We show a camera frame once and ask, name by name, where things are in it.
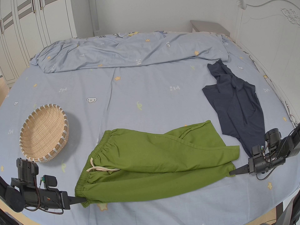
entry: clothing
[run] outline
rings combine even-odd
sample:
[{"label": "clothing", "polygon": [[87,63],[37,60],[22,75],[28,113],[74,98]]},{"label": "clothing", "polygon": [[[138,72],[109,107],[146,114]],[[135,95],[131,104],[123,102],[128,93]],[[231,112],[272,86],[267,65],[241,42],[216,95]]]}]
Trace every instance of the clothing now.
[{"label": "clothing", "polygon": [[251,148],[265,145],[263,110],[255,86],[235,76],[221,60],[207,65],[217,84],[202,90],[218,114],[222,133],[236,137],[251,157]]},{"label": "clothing", "polygon": [[[235,167],[239,146],[226,146],[212,123],[165,134],[105,131],[89,155],[75,196],[91,203],[147,201],[187,193],[216,182]],[[118,171],[87,170],[95,166]]]}]

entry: white drawstring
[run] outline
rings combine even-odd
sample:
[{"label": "white drawstring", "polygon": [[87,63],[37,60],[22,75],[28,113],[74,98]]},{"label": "white drawstring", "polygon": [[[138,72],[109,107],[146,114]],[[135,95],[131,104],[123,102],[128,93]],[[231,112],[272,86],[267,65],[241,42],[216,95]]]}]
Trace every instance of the white drawstring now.
[{"label": "white drawstring", "polygon": [[89,172],[90,170],[97,170],[97,171],[118,171],[118,170],[121,170],[121,169],[118,169],[118,168],[114,168],[114,169],[109,169],[109,168],[106,168],[106,167],[100,167],[100,166],[97,166],[95,167],[94,164],[93,164],[93,158],[91,158],[91,165],[93,167],[89,168],[87,170],[87,172]]}]

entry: basket rim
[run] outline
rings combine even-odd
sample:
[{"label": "basket rim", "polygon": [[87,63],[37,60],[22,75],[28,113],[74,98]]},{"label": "basket rim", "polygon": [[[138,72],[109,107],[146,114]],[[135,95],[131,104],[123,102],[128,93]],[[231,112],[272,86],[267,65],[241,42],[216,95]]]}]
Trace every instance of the basket rim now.
[{"label": "basket rim", "polygon": [[[30,117],[33,118],[33,113],[35,113],[35,114],[38,115],[38,113],[37,113],[38,111],[42,111],[43,109],[49,109],[49,108],[51,108],[51,107],[52,107],[52,108],[57,108],[57,109],[63,114],[63,117],[64,117],[64,122],[65,122],[65,124],[64,124],[64,130],[62,131],[62,134],[61,134],[61,138],[60,138],[60,140],[58,141],[58,143],[55,145],[55,147],[52,148],[52,150],[51,150],[48,154],[44,155],[43,157],[38,157],[38,158],[36,158],[36,157],[30,157],[30,156],[28,156],[28,155],[26,154],[26,152],[25,152],[25,150],[24,150],[24,148],[23,148],[23,144],[22,144],[22,143],[23,143],[23,141],[22,141],[22,139],[23,139],[22,135],[23,135],[23,132],[24,132],[24,130],[25,130],[25,126],[28,127],[27,122],[30,121]],[[55,156],[57,155],[57,153],[59,153],[59,151],[65,146],[65,144],[66,144],[65,140],[66,140],[66,138],[68,138],[68,129],[69,129],[69,126],[68,126],[68,118],[67,118],[67,115],[66,115],[65,111],[64,111],[60,106],[58,106],[57,104],[49,103],[49,104],[45,104],[45,105],[43,105],[43,106],[41,106],[41,107],[38,107],[36,110],[34,110],[34,111],[28,116],[28,118],[26,118],[26,120],[25,120],[25,122],[24,122],[24,124],[23,124],[23,126],[22,126],[22,128],[21,128],[21,131],[20,131],[19,144],[20,144],[20,148],[21,148],[21,151],[22,151],[23,155],[24,155],[28,160],[30,160],[30,161],[33,161],[33,162],[40,162],[40,163],[41,163],[41,162],[46,162],[46,161],[52,159],[52,158],[55,157]]]}]

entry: bed sheet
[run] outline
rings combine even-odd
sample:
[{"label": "bed sheet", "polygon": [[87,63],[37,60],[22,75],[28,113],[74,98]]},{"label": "bed sheet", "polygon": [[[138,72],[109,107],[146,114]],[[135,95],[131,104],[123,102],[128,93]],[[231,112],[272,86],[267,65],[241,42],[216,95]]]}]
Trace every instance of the bed sheet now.
[{"label": "bed sheet", "polygon": [[[276,127],[283,137],[287,136],[293,125],[275,92],[247,54],[227,38],[223,44],[231,58],[224,64],[236,76],[256,86],[266,131]],[[189,58],[142,67],[61,73],[43,73],[38,66],[30,66],[0,107],[0,175],[8,183],[11,177],[17,177],[15,161],[23,157],[19,148],[21,126],[34,109],[48,103],[64,109],[70,131],[62,151],[53,160],[38,164],[40,176],[56,176],[58,189],[67,191],[69,196],[74,195],[86,159],[107,129],[165,133],[211,120],[227,146],[240,145],[240,158],[233,161],[234,165],[245,165],[248,156],[241,144],[222,134],[218,116],[202,92],[204,86],[216,83],[207,68],[208,62]],[[76,204],[63,215],[42,211],[24,214],[40,224],[246,224],[298,188],[298,163],[299,156],[288,158],[264,181],[244,174],[166,199],[92,204],[88,208]]]}]

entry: dark navy garment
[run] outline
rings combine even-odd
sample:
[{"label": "dark navy garment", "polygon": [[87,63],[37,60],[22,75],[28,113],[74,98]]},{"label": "dark navy garment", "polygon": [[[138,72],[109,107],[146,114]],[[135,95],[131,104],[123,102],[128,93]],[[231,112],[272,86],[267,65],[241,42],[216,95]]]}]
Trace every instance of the dark navy garment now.
[{"label": "dark navy garment", "polygon": [[217,112],[222,133],[236,137],[251,157],[251,148],[265,145],[263,110],[255,86],[235,76],[221,60],[207,65],[217,84],[202,90]]}]

